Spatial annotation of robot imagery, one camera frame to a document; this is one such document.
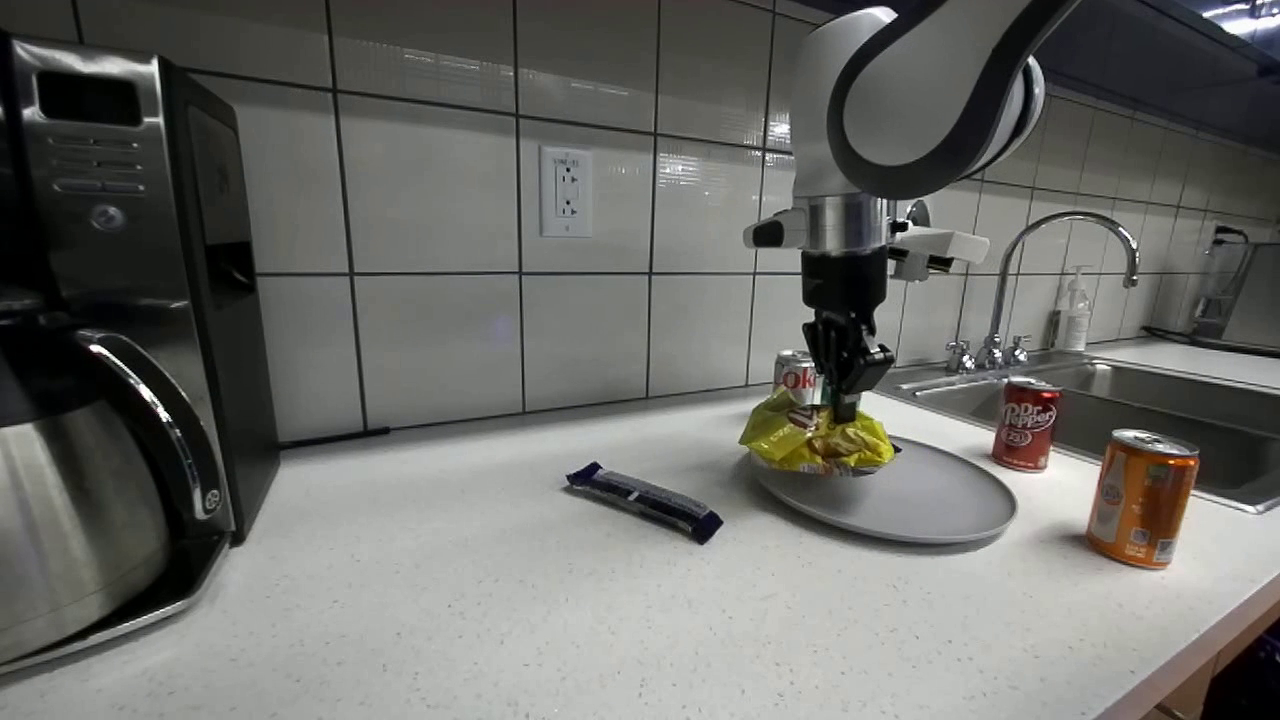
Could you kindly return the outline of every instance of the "orange soda can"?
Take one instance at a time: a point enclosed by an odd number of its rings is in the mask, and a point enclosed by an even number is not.
[[[1200,452],[1160,432],[1116,428],[1088,512],[1088,544],[1132,568],[1168,568]]]

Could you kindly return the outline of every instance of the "coffee maker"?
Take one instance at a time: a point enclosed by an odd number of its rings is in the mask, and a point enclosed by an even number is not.
[[[4,388],[76,388],[72,400],[32,392],[32,404],[0,416],[0,444],[4,428],[52,440],[44,452],[52,476],[72,472],[76,488],[92,484],[88,464],[72,468],[60,452],[76,448],[68,416],[104,404],[88,436],[96,448],[136,444],[168,536],[152,540],[164,560],[132,576],[128,592],[76,628],[40,636],[44,656],[64,656],[188,608],[220,552],[244,544],[276,476],[236,112],[160,56],[52,48],[0,32],[0,304],[8,352],[0,368],[12,376]],[[24,468],[28,460],[0,468],[8,496],[24,484]],[[84,508],[76,492],[64,500],[80,520],[104,512],[96,504],[152,504],[136,500],[148,492],[80,496]],[[12,520],[0,504],[0,524],[8,524],[4,544],[44,548],[36,532],[48,528],[32,512]],[[96,544],[128,544],[96,524],[76,532],[88,556]],[[0,600],[0,676],[40,660],[40,652],[4,656],[12,620],[4,612],[20,608]]]

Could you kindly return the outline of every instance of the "faucet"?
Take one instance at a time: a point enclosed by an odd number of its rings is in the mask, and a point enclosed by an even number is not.
[[[1072,216],[1092,220],[1092,224],[1100,224],[1108,236],[1116,236],[1116,244],[1124,248],[1124,260],[1128,260],[1128,268],[1124,268],[1124,288],[1136,284],[1136,272],[1140,272],[1140,260],[1136,260],[1136,256],[1140,256],[1140,248],[1136,248],[1132,232],[1128,232],[1116,216],[1104,216],[1104,212],[1048,212],[1048,216],[1032,220],[1028,228],[1016,232],[1016,240],[1008,244],[1004,260],[1000,260],[992,328],[988,328],[988,340],[984,340],[984,348],[980,348],[980,356],[976,356],[980,368],[1004,368],[1004,364],[1024,360],[1020,348],[1012,352],[1012,348],[1004,348],[1004,340],[1000,340],[1000,336],[1004,336],[1004,304],[1008,304],[1012,256],[1016,256],[1016,252],[1028,244],[1028,236],[1036,236],[1044,224],[1072,220]]]

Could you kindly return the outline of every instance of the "yellow food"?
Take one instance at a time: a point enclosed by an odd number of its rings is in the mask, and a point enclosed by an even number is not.
[[[876,472],[896,456],[876,416],[832,424],[832,412],[804,408],[788,392],[752,408],[740,444],[780,472]]]

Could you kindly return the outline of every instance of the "sink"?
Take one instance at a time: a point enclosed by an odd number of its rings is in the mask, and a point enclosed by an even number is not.
[[[896,368],[880,388],[944,416],[992,424],[1012,372]],[[1100,456],[1112,428],[1152,428],[1200,448],[1196,492],[1240,512],[1280,508],[1280,396],[1068,356],[1028,364],[1064,392],[1056,444]]]

